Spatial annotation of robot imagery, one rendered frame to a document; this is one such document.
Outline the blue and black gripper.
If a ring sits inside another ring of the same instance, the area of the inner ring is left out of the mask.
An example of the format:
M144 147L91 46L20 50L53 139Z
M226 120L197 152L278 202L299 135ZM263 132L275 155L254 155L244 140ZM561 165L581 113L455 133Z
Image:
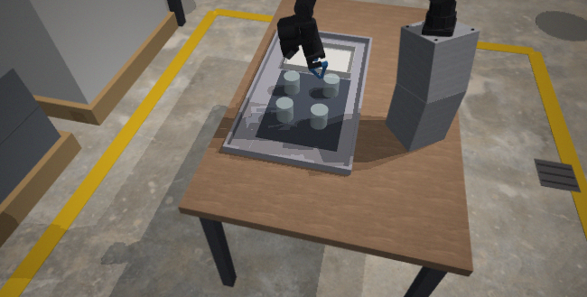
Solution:
M322 45L322 42L321 42L321 38L320 38L320 36L318 34L318 36L314 40L306 41L306 40L303 39L303 41L305 41L305 42L312 42L312 45L313 45L313 48L314 48L314 52L315 52L315 54L305 57L306 62L307 62L307 65L308 65L308 69L318 79L322 79L323 76L324 76L325 70L328 67L328 61L323 61L323 62L318 61L319 58L323 59L323 58L326 57L325 56L324 49L323 49L323 45ZM315 62L315 61L317 61L317 62ZM319 75L315 71L315 69L317 69L317 68L322 68L321 75Z

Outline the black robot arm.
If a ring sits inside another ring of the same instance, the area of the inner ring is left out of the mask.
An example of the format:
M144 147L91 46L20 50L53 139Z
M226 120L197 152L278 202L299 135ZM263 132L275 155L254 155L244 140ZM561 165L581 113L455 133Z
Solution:
M455 20L457 2L455 0L429 1L432 3L430 2L425 17L422 35L452 37L457 21L457 18ZM299 18L294 14L280 18L277 23L282 54L288 60L300 50L300 45L302 45L304 57L315 54L312 42L303 41L303 39L306 41L314 40L319 34L316 20L312 17L315 3L316 0L296 0L294 12Z

